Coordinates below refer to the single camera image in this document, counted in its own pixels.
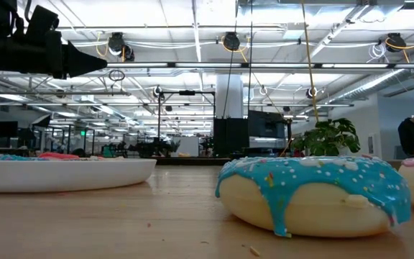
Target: wooden table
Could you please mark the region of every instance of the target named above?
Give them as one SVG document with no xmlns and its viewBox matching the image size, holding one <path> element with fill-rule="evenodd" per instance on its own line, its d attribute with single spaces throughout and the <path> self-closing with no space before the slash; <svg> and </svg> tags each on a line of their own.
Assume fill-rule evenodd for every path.
<svg viewBox="0 0 414 259">
<path fill-rule="evenodd" d="M 412 258 L 411 222 L 335 240 L 274 236 L 213 195 L 219 167 L 157 167 L 147 183 L 64 194 L 0 194 L 0 258 Z"/>
</svg>

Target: pillar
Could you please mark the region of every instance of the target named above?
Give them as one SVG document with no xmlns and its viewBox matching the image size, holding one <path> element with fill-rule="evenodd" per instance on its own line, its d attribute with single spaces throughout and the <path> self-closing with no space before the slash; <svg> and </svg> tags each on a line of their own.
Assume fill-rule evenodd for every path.
<svg viewBox="0 0 414 259">
<path fill-rule="evenodd" d="M 226 119 L 244 118 L 243 105 L 243 83 L 241 75 L 231 74 L 216 75 L 216 118 Z"/>
</svg>

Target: blue frosted donut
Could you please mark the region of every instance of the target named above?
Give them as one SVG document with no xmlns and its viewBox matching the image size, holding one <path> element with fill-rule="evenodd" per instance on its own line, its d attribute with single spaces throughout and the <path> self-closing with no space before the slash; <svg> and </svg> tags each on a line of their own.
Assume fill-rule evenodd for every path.
<svg viewBox="0 0 414 259">
<path fill-rule="evenodd" d="M 285 209 L 297 189 L 307 183 L 328 183 L 348 194 L 366 197 L 388 215 L 392 226 L 410 219 L 407 181 L 389 163 L 378 158 L 242 158 L 223 167 L 216 197 L 221 195 L 221 182 L 234 175 L 256 183 L 270 208 L 276 235 L 287 235 Z"/>
</svg>

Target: person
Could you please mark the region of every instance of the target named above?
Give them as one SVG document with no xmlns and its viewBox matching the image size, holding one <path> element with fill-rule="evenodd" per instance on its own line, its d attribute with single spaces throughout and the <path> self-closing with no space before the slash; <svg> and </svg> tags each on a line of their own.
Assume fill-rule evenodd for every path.
<svg viewBox="0 0 414 259">
<path fill-rule="evenodd" d="M 407 118 L 398 128 L 400 144 L 406 155 L 414 155 L 414 117 Z"/>
</svg>

